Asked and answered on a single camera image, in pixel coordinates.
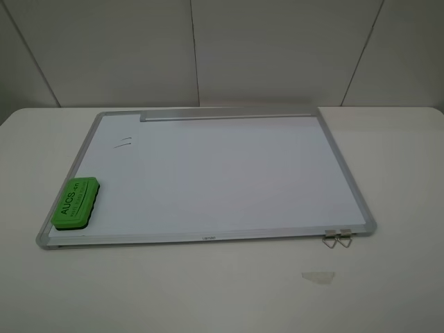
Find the clear tape piece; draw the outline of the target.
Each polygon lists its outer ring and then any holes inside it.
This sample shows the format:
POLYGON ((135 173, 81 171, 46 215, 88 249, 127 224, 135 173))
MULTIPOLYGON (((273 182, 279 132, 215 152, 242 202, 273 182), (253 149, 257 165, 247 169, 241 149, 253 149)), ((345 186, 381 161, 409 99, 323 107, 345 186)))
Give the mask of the clear tape piece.
POLYGON ((314 284, 318 285, 330 285, 336 273, 335 272, 302 272, 301 276, 303 279, 308 280, 314 284))

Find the white aluminium-framed whiteboard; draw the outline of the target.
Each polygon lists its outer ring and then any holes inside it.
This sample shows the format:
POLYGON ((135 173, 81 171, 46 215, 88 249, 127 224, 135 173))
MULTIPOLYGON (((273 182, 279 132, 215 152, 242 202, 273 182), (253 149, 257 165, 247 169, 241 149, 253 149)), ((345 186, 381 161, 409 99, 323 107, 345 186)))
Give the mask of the white aluminium-framed whiteboard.
POLYGON ((37 234, 40 248, 319 238, 377 224, 317 107, 101 112, 37 234), (89 224, 51 224, 72 178, 100 184, 89 224))

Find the left metal hanging clip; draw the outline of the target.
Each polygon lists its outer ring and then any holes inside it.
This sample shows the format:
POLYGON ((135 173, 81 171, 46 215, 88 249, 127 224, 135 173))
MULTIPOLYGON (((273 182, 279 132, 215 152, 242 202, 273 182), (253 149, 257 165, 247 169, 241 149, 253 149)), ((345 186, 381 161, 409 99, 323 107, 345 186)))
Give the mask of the left metal hanging clip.
POLYGON ((340 234, 336 230, 326 230, 322 242, 330 249, 334 249, 339 242, 340 234))

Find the metal hanging clip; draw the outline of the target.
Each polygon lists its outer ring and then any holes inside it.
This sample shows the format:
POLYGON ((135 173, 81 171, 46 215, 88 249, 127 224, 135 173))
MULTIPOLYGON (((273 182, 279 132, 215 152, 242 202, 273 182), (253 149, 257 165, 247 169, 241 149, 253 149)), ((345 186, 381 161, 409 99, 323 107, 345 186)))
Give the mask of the metal hanging clip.
POLYGON ((338 235, 336 236, 336 240, 344 248, 349 248, 352 244, 352 237, 353 233, 351 229, 341 229, 338 235))
POLYGON ((330 249, 334 249, 339 242, 340 234, 336 230, 326 230, 322 242, 330 249))

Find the right metal hanging clip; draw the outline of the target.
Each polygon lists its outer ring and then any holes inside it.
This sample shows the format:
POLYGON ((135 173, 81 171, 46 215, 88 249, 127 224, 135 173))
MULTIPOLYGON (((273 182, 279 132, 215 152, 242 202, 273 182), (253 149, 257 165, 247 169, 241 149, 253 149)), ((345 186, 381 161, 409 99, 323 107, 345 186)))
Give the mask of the right metal hanging clip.
POLYGON ((338 235, 336 236, 336 240, 344 248, 349 248, 352 244, 352 237, 353 233, 351 229, 341 229, 338 235))

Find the green whiteboard eraser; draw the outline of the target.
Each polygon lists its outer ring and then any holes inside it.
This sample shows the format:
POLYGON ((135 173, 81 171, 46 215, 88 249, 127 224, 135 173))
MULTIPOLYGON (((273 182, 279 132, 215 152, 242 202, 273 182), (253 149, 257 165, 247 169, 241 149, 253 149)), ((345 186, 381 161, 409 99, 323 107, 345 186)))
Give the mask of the green whiteboard eraser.
POLYGON ((100 184, 94 177, 68 180, 51 217, 52 226, 59 231, 86 228, 99 189, 100 184))

